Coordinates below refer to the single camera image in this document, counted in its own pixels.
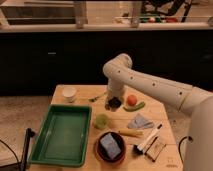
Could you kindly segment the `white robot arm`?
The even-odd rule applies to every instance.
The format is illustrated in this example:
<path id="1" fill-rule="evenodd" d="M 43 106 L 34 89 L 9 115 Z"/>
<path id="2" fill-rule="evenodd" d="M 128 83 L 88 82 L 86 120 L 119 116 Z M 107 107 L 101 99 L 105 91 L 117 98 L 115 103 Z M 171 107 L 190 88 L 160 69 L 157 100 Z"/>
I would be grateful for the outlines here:
<path id="1" fill-rule="evenodd" d="M 213 93 L 201 88 L 132 70 L 122 53 L 103 66 L 108 78 L 107 101 L 121 99 L 125 85 L 191 117 L 183 171 L 213 171 Z"/>

